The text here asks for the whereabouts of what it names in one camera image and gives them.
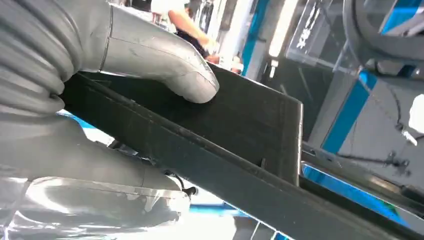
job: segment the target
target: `black sheet metal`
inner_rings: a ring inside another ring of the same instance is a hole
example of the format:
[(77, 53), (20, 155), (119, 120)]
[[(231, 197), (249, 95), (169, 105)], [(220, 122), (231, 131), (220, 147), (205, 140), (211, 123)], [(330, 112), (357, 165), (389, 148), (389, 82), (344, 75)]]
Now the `black sheet metal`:
[(313, 67), (287, 59), (284, 54), (278, 59), (273, 78), (264, 75), (262, 83), (303, 103), (303, 140), (307, 141), (317, 121), (324, 99), (333, 81), (330, 69)]
[(217, 96), (207, 104), (193, 104), (161, 83), (86, 74), (173, 123), (260, 166), (297, 183), (302, 104), (289, 96), (211, 66), (220, 79)]
[(361, 206), (355, 205), (360, 215), (352, 213), (346, 198), (331, 198), (337, 205), (324, 200), (331, 193), (304, 178), (314, 194), (295, 186), (300, 103), (214, 71), (221, 90), (205, 105), (153, 81), (102, 74), (89, 75), (97, 82), (75, 75), (62, 98), (68, 111), (296, 240), (420, 239), (402, 226), (387, 227), (384, 218), (366, 220), (375, 213)]

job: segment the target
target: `light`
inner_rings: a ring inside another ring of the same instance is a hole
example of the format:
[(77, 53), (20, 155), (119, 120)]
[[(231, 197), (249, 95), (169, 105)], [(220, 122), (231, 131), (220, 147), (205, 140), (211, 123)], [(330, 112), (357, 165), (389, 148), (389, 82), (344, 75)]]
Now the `light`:
[(276, 73), (276, 67), (272, 66), (271, 71), (269, 72), (269, 78), (272, 79), (275, 73)]
[(272, 38), (271, 45), (269, 46), (269, 55), (276, 58), (281, 52), (284, 39), (286, 38), (287, 31), (289, 30), (290, 22), (296, 11), (296, 6), (299, 0), (285, 0), (279, 15), (277, 27), (275, 28), (274, 37)]
[(226, 33), (219, 54), (222, 56), (233, 57), (237, 53), (240, 44), (240, 37), (246, 29), (246, 19), (249, 15), (249, 9), (253, 0), (237, 1), (231, 19), (229, 31)]
[(33, 223), (33, 224), (44, 224), (44, 222), (29, 219), (28, 217), (24, 216), (19, 210), (17, 210), (15, 214), (21, 220), (25, 220), (25, 221), (30, 222), (30, 223)]
[(79, 225), (80, 228), (87, 229), (120, 229), (120, 226), (104, 226), (104, 225)]
[(274, 68), (278, 67), (279, 62), (277, 60), (271, 60), (271, 66)]
[(28, 181), (28, 178), (21, 178), (21, 177), (8, 177), (7, 179), (17, 184), (24, 184)]
[(45, 207), (47, 210), (56, 211), (63, 214), (71, 214), (67, 207), (52, 201), (46, 192), (48, 188), (61, 187), (63, 185), (63, 180), (60, 178), (47, 179), (42, 182), (38, 182), (37, 184), (31, 185), (26, 191), (26, 195), (29, 199)]
[(409, 110), (409, 127), (424, 134), (424, 94), (415, 97)]

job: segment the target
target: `black metal frame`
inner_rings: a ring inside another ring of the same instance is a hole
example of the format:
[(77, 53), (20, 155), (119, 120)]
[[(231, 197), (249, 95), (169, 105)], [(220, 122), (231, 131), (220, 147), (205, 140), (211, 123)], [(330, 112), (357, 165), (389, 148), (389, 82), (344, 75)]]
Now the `black metal frame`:
[[(217, 76), (220, 75), (216, 72), (220, 71), (219, 69), (214, 68), (214, 71)], [(68, 111), (295, 240), (423, 239), (422, 235), (302, 176), (299, 179), (300, 187), (296, 186), (300, 163), (289, 161), (295, 156), (277, 158), (277, 162), (273, 162), (272, 158), (259, 159), (260, 163), (265, 161), (265, 165), (268, 165), (268, 168), (263, 169), (254, 159), (240, 157), (240, 154), (237, 155), (195, 134), (190, 128), (196, 126), (185, 124), (184, 121), (179, 122), (178, 119), (166, 119), (108, 88), (111, 82), (121, 82), (124, 78), (103, 74), (86, 76), (77, 74), (66, 83), (62, 98)], [(226, 92), (222, 88), (223, 82), (238, 81), (238, 78), (236, 75), (218, 78), (221, 91)], [(162, 91), (159, 86), (150, 87), (153, 88), (149, 88), (149, 91)], [(258, 91), (266, 89), (267, 94), (276, 93), (261, 85), (256, 88)], [(289, 139), (296, 142), (300, 136), (295, 136), (297, 131), (292, 134), (294, 135), (289, 136)], [(293, 154), (290, 149), (296, 149), (297, 146), (297, 143), (291, 144), (284, 146), (289, 155)], [(392, 202), (399, 201), (405, 208), (422, 209), (422, 205), (393, 191), (382, 189), (369, 179), (363, 178), (363, 175), (347, 174), (337, 169), (330, 161), (320, 158), (328, 156), (307, 145), (304, 146), (301, 154), (303, 164), (352, 182), (361, 189), (385, 199), (389, 198)]]

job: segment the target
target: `person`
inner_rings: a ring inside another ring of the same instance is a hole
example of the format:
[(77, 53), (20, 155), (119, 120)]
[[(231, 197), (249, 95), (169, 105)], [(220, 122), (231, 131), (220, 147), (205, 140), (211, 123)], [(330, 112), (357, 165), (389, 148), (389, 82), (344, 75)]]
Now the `person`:
[[(194, 15), (194, 11), (191, 8), (189, 3), (186, 3), (184, 5), (184, 10), (187, 13), (187, 15), (192, 18)], [(204, 49), (204, 47), (200, 44), (200, 42), (192, 37), (190, 34), (188, 34), (187, 32), (185, 32), (184, 30), (179, 29), (178, 27), (176, 28), (176, 33), (175, 33), (178, 37), (186, 40), (187, 42), (189, 42), (199, 53), (200, 55), (202, 55), (202, 57), (207, 60), (210, 63), (213, 64), (219, 64), (220, 62), (220, 57), (218, 55), (212, 55), (209, 54), (209, 51)]]
[(238, 75), (241, 75), (243, 72), (243, 61), (242, 59), (239, 57), (240, 54), (238, 54), (237, 56), (234, 56), (232, 58), (232, 65), (231, 65), (231, 69), (230, 71), (233, 73), (236, 73)]
[(189, 2), (189, 0), (152, 0), (150, 11), (153, 13), (156, 23), (166, 22), (168, 25), (173, 25), (179, 31), (183, 31), (197, 40), (205, 50), (214, 48), (215, 40), (196, 26), (186, 12), (185, 4)]
[(125, 5), (126, 0), (107, 0), (106, 2), (110, 3), (110, 4), (116, 4), (116, 5)]

